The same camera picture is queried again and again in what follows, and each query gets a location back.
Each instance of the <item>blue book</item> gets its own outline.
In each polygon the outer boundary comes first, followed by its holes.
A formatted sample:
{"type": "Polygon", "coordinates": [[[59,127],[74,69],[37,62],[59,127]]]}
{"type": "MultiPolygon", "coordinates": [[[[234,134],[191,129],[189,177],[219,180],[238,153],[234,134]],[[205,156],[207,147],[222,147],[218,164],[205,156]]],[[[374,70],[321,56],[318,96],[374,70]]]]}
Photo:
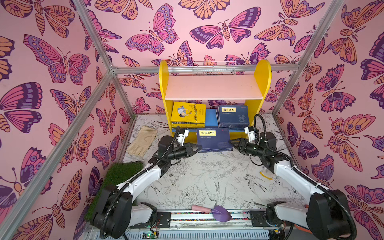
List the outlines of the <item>blue book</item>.
{"type": "Polygon", "coordinates": [[[216,109],[205,111],[205,127],[218,127],[216,109]]]}
{"type": "Polygon", "coordinates": [[[249,126],[248,106],[220,105],[217,115],[219,127],[241,129],[249,126]]]}
{"type": "Polygon", "coordinates": [[[197,130],[197,144],[203,148],[200,152],[233,151],[227,128],[202,128],[197,130]]]}

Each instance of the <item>bookshelf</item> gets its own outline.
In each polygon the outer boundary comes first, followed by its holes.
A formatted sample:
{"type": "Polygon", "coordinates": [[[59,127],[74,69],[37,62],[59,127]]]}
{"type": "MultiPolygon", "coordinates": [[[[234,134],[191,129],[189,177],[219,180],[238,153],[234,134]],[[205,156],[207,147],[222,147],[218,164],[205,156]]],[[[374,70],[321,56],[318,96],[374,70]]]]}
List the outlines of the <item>bookshelf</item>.
{"type": "MultiPolygon", "coordinates": [[[[173,136],[170,118],[173,102],[195,99],[245,100],[248,116],[259,113],[271,85],[271,64],[261,60],[253,75],[192,75],[169,76],[168,66],[161,61],[159,70],[160,91],[167,115],[169,130],[173,136]]],[[[230,138],[246,137],[242,131],[231,130],[230,138]]],[[[190,131],[186,141],[197,142],[196,131],[190,131]]]]}

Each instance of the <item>artificial grass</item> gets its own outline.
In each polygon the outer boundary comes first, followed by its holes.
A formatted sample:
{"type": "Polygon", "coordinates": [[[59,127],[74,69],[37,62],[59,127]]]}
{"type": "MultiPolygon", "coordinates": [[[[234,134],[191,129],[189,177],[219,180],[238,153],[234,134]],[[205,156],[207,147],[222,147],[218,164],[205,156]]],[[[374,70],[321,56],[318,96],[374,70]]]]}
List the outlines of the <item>artificial grass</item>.
{"type": "Polygon", "coordinates": [[[97,201],[100,197],[101,190],[104,189],[108,185],[114,185],[116,186],[119,183],[122,183],[131,177],[138,173],[140,170],[143,169],[143,163],[142,162],[126,162],[126,163],[115,163],[113,164],[108,172],[107,175],[104,178],[103,184],[101,185],[101,188],[99,192],[97,193],[95,199],[89,206],[88,212],[85,215],[84,219],[87,222],[91,221],[93,210],[96,207],[97,201]]]}

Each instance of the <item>beige glove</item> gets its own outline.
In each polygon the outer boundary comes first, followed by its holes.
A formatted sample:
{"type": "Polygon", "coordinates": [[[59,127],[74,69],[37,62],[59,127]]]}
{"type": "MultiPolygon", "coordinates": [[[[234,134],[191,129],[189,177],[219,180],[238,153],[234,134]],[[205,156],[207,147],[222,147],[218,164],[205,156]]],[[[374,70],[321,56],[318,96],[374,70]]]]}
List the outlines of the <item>beige glove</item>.
{"type": "Polygon", "coordinates": [[[153,140],[155,140],[156,134],[157,129],[152,129],[146,126],[142,127],[137,134],[136,139],[129,145],[128,154],[144,157],[149,146],[153,140]]]}

